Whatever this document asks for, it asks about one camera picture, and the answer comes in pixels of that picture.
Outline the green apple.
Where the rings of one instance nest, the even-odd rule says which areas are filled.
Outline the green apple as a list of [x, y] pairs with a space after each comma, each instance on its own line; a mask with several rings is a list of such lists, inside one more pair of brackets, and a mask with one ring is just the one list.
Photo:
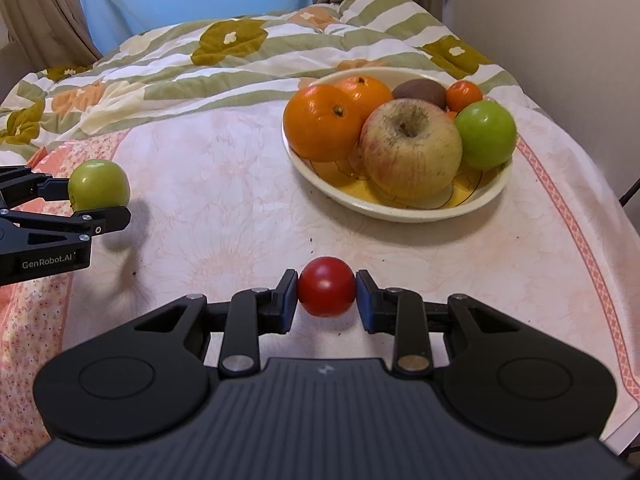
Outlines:
[[74, 169], [67, 185], [73, 211], [127, 206], [130, 185], [121, 166], [106, 159], [86, 160]]
[[457, 114], [454, 124], [461, 136], [463, 159], [469, 166], [491, 170], [511, 158], [518, 130], [511, 114], [499, 103], [472, 103]]

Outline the red round tomato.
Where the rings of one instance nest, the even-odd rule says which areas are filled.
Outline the red round tomato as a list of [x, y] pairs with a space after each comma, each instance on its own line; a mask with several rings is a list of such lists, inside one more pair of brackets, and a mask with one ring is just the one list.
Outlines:
[[307, 313], [316, 318], [341, 316], [356, 298], [354, 272], [339, 258], [315, 258], [299, 275], [297, 296]]

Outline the large orange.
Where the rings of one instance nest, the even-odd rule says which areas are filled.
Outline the large orange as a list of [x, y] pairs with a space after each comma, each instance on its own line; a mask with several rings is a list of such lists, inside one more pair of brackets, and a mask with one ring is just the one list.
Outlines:
[[329, 84], [299, 89], [285, 105], [283, 129], [301, 158], [335, 162], [357, 144], [362, 119], [349, 96]]

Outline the small tangerine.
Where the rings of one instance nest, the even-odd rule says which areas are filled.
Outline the small tangerine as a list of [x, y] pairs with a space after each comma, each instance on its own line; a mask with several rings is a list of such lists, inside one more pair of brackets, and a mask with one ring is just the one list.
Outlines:
[[465, 107], [481, 101], [484, 94], [476, 84], [468, 80], [458, 80], [452, 84], [446, 91], [446, 104], [452, 111], [459, 113]]

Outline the white pink floral towel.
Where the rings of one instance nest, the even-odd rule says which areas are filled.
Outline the white pink floral towel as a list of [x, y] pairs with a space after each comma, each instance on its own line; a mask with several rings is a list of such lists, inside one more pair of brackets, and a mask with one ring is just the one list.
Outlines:
[[2, 453], [24, 460], [47, 440], [32, 381], [61, 350], [186, 294], [273, 286], [319, 256], [431, 301], [464, 292], [592, 354], [618, 389], [606, 442], [624, 448], [639, 431], [638, 234], [567, 133], [509, 91], [492, 97], [521, 136], [509, 182], [489, 205], [435, 223], [365, 217], [299, 177], [278, 101], [60, 145], [39, 169], [65, 176], [114, 159], [132, 219], [93, 242], [88, 269], [2, 289]]

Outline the beige left curtain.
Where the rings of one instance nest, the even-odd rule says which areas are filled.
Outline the beige left curtain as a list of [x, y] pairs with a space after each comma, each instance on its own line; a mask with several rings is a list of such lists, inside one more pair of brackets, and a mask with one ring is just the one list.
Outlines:
[[102, 58], [79, 0], [1, 0], [1, 15], [35, 70]]

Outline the striped floral quilt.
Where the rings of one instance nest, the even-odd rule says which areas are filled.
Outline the striped floral quilt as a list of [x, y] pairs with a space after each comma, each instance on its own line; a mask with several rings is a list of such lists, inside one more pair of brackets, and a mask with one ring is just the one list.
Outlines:
[[295, 12], [166, 26], [88, 66], [24, 76], [1, 107], [1, 160], [219, 107], [288, 99], [356, 68], [406, 68], [480, 90], [513, 77], [412, 0], [343, 0]]

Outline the red yellow apple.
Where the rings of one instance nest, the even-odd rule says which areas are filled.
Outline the red yellow apple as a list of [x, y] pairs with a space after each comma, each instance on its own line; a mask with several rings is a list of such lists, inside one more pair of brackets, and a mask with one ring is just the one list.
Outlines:
[[391, 100], [364, 123], [359, 148], [368, 177], [386, 194], [425, 200], [458, 173], [462, 141], [454, 122], [434, 104]]

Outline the cream oval bowl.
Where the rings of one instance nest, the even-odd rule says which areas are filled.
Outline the cream oval bowl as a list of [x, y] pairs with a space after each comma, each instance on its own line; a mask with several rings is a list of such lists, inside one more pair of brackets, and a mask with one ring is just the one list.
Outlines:
[[488, 170], [464, 162], [446, 188], [427, 198], [404, 200], [378, 188], [355, 159], [312, 162], [300, 157], [288, 139], [282, 142], [299, 177], [319, 192], [358, 214], [390, 222], [426, 223], [470, 214], [497, 198], [512, 172], [511, 159]]

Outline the orange in bowl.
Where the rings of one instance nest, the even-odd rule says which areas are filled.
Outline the orange in bowl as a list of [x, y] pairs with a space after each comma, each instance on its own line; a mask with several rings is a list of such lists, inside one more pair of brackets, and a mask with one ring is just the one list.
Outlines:
[[371, 76], [350, 76], [337, 82], [335, 87], [349, 96], [363, 122], [378, 107], [394, 98], [392, 90], [384, 82]]

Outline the brown kiwi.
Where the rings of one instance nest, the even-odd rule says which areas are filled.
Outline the brown kiwi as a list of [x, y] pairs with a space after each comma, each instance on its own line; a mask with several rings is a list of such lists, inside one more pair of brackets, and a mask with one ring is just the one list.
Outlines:
[[392, 91], [395, 99], [414, 99], [429, 102], [442, 110], [447, 109], [446, 88], [428, 78], [410, 79]]

